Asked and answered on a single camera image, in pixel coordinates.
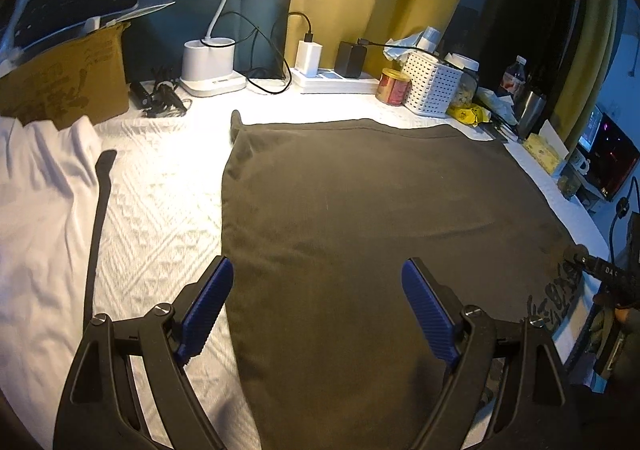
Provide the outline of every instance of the silver bolt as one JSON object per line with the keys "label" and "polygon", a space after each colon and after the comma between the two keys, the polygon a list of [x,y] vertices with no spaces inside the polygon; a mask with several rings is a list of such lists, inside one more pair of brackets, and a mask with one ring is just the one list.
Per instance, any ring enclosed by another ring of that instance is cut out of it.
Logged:
{"label": "silver bolt", "polygon": [[98,315],[91,319],[93,325],[102,325],[105,322],[107,322],[107,315],[105,315],[105,313],[98,313]]}
{"label": "silver bolt", "polygon": [[482,309],[480,309],[477,305],[466,305],[462,312],[465,314],[465,316],[482,315]]}
{"label": "silver bolt", "polygon": [[170,311],[171,311],[171,304],[162,303],[155,306],[154,315],[164,316],[164,315],[168,315]]}
{"label": "silver bolt", "polygon": [[542,329],[545,326],[545,321],[540,316],[530,316],[529,323],[536,329]]}

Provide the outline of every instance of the tin can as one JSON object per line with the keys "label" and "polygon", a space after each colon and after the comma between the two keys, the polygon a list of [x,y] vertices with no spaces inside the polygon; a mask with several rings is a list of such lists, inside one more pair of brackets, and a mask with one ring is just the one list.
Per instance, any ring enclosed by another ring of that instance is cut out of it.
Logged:
{"label": "tin can", "polygon": [[411,84],[409,75],[395,69],[383,69],[376,98],[387,105],[401,106],[407,91],[409,91],[409,84]]}

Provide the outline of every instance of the plastic jar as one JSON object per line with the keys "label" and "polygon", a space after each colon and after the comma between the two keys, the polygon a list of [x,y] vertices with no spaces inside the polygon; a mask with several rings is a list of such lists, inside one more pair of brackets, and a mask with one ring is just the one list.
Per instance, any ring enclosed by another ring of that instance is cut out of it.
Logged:
{"label": "plastic jar", "polygon": [[476,95],[476,91],[478,91],[478,81],[480,80],[478,69],[480,69],[480,64],[457,53],[449,53],[444,60],[462,71],[460,84],[453,96],[450,107],[469,106]]}

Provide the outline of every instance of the white charger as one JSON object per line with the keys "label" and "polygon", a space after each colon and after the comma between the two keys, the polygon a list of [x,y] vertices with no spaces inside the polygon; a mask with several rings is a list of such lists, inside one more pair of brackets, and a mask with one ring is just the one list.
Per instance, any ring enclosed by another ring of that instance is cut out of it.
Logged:
{"label": "white charger", "polygon": [[296,69],[308,78],[315,77],[316,75],[318,75],[321,53],[321,44],[316,44],[315,42],[305,42],[304,40],[301,40],[298,45]]}

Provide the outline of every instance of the perforated plastic basket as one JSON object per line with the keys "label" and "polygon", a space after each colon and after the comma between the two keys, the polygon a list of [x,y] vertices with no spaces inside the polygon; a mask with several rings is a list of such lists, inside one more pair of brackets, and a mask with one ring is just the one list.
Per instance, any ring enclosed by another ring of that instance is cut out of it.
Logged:
{"label": "perforated plastic basket", "polygon": [[402,69],[411,77],[404,105],[420,116],[444,117],[460,84],[462,71],[438,63],[426,53],[412,53]]}

